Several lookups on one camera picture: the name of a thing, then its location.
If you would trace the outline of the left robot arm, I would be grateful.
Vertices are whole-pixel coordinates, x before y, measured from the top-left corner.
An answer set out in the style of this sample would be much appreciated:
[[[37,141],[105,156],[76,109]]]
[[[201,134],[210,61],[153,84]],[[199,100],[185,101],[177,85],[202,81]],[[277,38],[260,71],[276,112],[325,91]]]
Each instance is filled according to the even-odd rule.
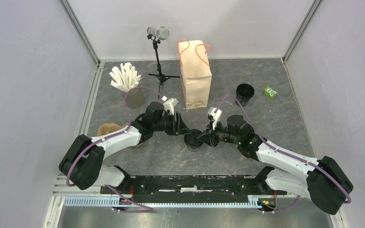
[[[59,171],[80,190],[97,182],[110,184],[118,193],[126,193],[130,189],[126,174],[116,166],[103,165],[103,160],[120,150],[146,142],[154,132],[171,136],[189,134],[180,113],[174,110],[177,103],[175,98],[164,103],[151,102],[143,114],[120,130],[92,138],[79,135],[59,163]]]

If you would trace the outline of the black coffee cup with print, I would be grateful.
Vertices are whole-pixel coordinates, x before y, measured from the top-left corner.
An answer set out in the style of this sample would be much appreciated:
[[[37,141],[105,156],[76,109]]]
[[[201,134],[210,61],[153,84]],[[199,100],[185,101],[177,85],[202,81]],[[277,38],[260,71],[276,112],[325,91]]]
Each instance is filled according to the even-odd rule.
[[[203,145],[203,142],[197,139],[201,133],[202,132],[198,129],[190,130],[190,133],[184,136],[184,143],[186,146],[192,150],[199,149]]]

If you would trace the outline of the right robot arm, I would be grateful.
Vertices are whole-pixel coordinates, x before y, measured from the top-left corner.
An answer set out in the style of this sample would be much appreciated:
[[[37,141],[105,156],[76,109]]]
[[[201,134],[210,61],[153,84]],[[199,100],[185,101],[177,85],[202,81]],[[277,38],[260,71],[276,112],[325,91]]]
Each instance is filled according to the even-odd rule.
[[[262,194],[271,190],[293,193],[331,215],[351,203],[353,184],[333,158],[317,159],[285,150],[260,136],[242,115],[230,116],[226,127],[211,120],[196,140],[213,147],[220,142],[232,143],[246,158],[268,164],[255,181]]]

